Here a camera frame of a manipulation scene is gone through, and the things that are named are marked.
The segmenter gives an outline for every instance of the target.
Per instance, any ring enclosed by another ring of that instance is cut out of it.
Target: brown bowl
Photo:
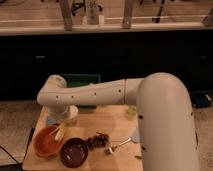
[[[61,162],[69,168],[81,166],[88,156],[88,147],[80,138],[69,139],[61,149]]]
[[[36,134],[33,140],[33,147],[37,156],[49,157],[56,155],[60,151],[63,145],[63,140],[55,141],[56,133],[50,134],[56,128],[56,125],[50,125],[41,129]]]

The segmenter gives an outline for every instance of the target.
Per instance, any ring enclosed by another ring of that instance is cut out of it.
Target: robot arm
[[[71,104],[136,104],[144,171],[199,171],[190,98],[173,75],[156,73],[79,88],[66,88],[66,81],[53,75],[37,100],[58,115],[69,113]]]

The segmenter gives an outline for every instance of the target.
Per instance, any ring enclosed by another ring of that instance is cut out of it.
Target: cable
[[[5,153],[7,153],[10,157],[11,157],[11,159],[13,159],[17,164],[21,164],[21,163],[19,163],[4,147],[2,147],[1,145],[0,145],[0,148],[5,152]]]
[[[0,4],[0,6],[1,7],[11,7],[11,6],[19,6],[19,5],[22,5],[22,4],[24,4],[24,3],[26,3],[28,0],[22,0],[21,2],[16,2],[16,3],[7,3],[7,2],[5,2],[4,3],[4,5],[2,4]]]

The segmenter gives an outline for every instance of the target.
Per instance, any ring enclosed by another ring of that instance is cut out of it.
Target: wooden cutting board
[[[65,140],[72,137],[83,139],[96,135],[96,132],[107,133],[110,144],[115,145],[132,135],[137,127],[137,116],[127,114],[128,106],[99,106],[96,109],[80,109],[77,124],[70,127]],[[43,108],[38,119],[34,135],[46,125],[47,110]],[[77,171],[142,171],[142,161],[135,158],[141,155],[140,145],[132,142],[117,149],[109,156],[104,154],[105,148],[89,151],[87,160],[82,166],[70,169],[63,166],[60,154],[48,159],[35,155],[30,143],[25,160],[24,170],[77,170]]]

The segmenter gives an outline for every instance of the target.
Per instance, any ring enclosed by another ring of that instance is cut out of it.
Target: metal rod
[[[125,0],[123,28],[130,29],[132,24],[133,0]]]
[[[72,30],[72,18],[68,0],[60,0],[61,13],[64,20],[64,29]]]

